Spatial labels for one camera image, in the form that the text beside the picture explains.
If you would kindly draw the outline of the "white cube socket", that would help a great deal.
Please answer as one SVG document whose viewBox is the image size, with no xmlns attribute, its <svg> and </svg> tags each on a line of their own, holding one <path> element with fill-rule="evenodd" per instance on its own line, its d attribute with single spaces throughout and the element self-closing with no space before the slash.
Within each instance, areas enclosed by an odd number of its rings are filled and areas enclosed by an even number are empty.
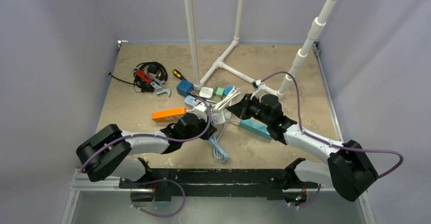
<svg viewBox="0 0 431 224">
<path fill-rule="evenodd" d="M 224 124 L 226 122 L 225 113 L 223 111 L 213 112 L 211 120 L 213 125 Z"/>
</svg>

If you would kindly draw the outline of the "light blue plug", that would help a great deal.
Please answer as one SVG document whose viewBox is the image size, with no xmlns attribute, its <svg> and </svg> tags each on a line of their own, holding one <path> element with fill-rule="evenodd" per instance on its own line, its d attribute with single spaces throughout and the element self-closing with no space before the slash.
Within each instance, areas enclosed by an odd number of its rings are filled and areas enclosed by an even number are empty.
<svg viewBox="0 0 431 224">
<path fill-rule="evenodd" d="M 226 87 L 224 89 L 223 95 L 227 96 L 232 91 L 233 88 L 234 88 L 234 86 L 228 86 L 228 87 Z"/>
</svg>

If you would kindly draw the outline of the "white plug adapter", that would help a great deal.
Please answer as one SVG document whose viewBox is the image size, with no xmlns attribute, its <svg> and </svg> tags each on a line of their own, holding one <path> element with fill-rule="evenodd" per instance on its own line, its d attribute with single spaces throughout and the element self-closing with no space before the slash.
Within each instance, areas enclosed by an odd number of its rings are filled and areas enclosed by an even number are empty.
<svg viewBox="0 0 431 224">
<path fill-rule="evenodd" d="M 213 88 L 202 86 L 199 90 L 199 96 L 211 99 L 213 97 Z"/>
</svg>

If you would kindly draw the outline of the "blue cube socket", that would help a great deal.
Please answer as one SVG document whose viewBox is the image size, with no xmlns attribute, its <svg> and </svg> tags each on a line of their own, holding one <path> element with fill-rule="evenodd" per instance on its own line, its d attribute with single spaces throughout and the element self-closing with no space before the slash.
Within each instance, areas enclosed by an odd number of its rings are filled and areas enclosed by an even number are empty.
<svg viewBox="0 0 431 224">
<path fill-rule="evenodd" d="M 182 79 L 176 87 L 176 91 L 180 96 L 187 97 L 194 90 L 193 83 L 186 79 Z"/>
</svg>

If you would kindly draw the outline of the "green plug adapter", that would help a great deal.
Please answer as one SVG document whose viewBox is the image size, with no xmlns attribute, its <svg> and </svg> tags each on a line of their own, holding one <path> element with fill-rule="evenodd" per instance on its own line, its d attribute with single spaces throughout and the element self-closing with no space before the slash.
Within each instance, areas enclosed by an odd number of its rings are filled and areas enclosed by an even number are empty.
<svg viewBox="0 0 431 224">
<path fill-rule="evenodd" d="M 213 90 L 213 95 L 218 98 L 222 98 L 224 96 L 224 89 L 222 87 L 216 87 Z"/>
</svg>

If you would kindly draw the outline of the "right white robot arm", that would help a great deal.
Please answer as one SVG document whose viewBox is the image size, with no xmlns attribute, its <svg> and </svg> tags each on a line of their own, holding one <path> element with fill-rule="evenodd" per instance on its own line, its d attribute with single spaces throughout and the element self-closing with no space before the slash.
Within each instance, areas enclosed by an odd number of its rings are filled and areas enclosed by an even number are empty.
<svg viewBox="0 0 431 224">
<path fill-rule="evenodd" d="M 265 124 L 273 140 L 299 148 L 321 160 L 320 164 L 302 160 L 288 170 L 285 180 L 292 187 L 314 182 L 333 187 L 345 200 L 354 202 L 378 180 L 375 167 L 359 143 L 353 140 L 347 143 L 333 141 L 305 130 L 284 115 L 282 105 L 274 95 L 266 94 L 258 99 L 246 94 L 227 110 L 239 119 L 253 118 Z"/>
</svg>

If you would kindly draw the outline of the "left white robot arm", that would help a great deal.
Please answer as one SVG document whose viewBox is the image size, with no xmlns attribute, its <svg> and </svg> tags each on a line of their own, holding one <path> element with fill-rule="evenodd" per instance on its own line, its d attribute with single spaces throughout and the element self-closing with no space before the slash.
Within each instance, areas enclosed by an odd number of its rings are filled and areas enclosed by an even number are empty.
<svg viewBox="0 0 431 224">
<path fill-rule="evenodd" d="M 150 167 L 142 159 L 128 159 L 129 155 L 169 154 L 185 142 L 208 140 L 215 132 L 217 128 L 209 117 L 201 119 L 193 113 L 186 113 L 153 133 L 122 131 L 117 124 L 109 124 L 78 146 L 76 154 L 82 164 L 81 172 L 91 182 L 117 176 L 145 188 L 151 183 Z"/>
</svg>

